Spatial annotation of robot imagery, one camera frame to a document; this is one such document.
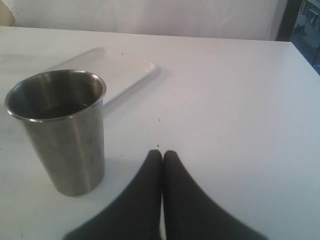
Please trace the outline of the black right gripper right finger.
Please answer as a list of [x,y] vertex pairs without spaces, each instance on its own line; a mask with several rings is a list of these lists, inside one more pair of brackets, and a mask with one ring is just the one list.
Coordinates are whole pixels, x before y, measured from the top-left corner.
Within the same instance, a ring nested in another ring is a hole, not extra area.
[[266,239],[216,204],[193,180],[173,150],[164,154],[162,179],[168,240]]

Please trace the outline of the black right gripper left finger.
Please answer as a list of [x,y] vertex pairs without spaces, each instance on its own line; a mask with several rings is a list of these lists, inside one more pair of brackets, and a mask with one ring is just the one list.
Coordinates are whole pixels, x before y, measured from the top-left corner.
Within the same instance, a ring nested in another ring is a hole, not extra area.
[[150,150],[123,192],[103,211],[64,236],[65,240],[159,240],[162,155]]

